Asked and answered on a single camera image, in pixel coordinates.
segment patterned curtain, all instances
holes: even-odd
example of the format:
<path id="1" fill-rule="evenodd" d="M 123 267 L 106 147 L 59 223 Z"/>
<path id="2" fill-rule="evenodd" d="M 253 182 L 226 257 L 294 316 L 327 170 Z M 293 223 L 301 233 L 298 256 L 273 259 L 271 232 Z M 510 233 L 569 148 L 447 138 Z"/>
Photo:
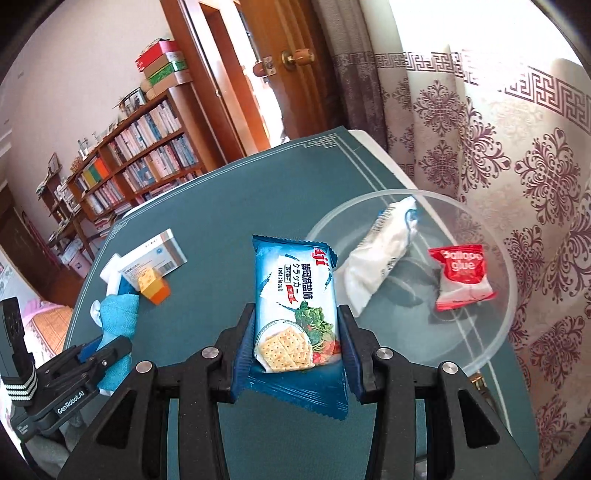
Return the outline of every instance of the patterned curtain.
<path id="1" fill-rule="evenodd" d="M 479 211 L 514 262 L 509 339 L 551 480 L 591 426 L 591 80 L 527 0 L 358 2 L 389 154 Z"/>

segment red box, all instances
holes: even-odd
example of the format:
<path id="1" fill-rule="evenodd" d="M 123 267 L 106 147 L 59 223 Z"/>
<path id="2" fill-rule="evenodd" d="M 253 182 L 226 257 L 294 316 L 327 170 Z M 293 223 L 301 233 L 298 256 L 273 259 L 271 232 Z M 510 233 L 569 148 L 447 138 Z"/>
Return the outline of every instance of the red box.
<path id="1" fill-rule="evenodd" d="M 152 45 L 147 51 L 142 53 L 135 61 L 138 70 L 143 72 L 150 63 L 158 59 L 158 57 L 169 51 L 177 51 L 178 46 L 174 40 L 160 40 Z"/>

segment photo frame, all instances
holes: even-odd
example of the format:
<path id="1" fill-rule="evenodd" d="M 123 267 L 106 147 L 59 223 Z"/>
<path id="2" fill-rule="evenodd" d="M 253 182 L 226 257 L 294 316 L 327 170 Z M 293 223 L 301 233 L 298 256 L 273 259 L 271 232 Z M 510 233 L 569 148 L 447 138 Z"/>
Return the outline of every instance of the photo frame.
<path id="1" fill-rule="evenodd" d="M 57 153 L 53 152 L 53 155 L 49 159 L 49 173 L 50 175 L 55 175 L 57 172 L 60 171 L 61 165 L 60 161 L 57 158 Z"/>
<path id="2" fill-rule="evenodd" d="M 119 104 L 121 111 L 127 115 L 134 113 L 139 107 L 146 104 L 146 97 L 140 88 L 136 88 L 133 92 L 127 94 Z"/>

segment white wall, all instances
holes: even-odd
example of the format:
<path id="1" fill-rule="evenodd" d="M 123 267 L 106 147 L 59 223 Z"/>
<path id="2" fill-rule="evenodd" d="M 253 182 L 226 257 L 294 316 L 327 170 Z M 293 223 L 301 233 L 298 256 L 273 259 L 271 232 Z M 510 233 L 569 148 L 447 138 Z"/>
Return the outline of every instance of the white wall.
<path id="1" fill-rule="evenodd" d="M 77 140 L 106 130 L 139 86 L 135 59 L 170 36 L 159 0 L 66 0 L 12 65 L 0 86 L 0 137 L 12 129 L 8 184 L 43 236 L 57 224 L 35 189 L 52 153 L 67 177 Z"/>

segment white wrapped package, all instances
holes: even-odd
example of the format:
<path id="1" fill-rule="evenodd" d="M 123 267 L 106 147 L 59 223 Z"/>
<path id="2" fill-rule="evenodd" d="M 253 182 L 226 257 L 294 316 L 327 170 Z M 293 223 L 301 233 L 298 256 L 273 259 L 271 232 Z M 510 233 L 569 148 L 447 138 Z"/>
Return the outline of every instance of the white wrapped package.
<path id="1" fill-rule="evenodd" d="M 335 271 L 338 303 L 347 303 L 358 317 L 372 295 L 404 256 L 417 233 L 413 197 L 394 202 L 378 216 L 361 243 Z"/>

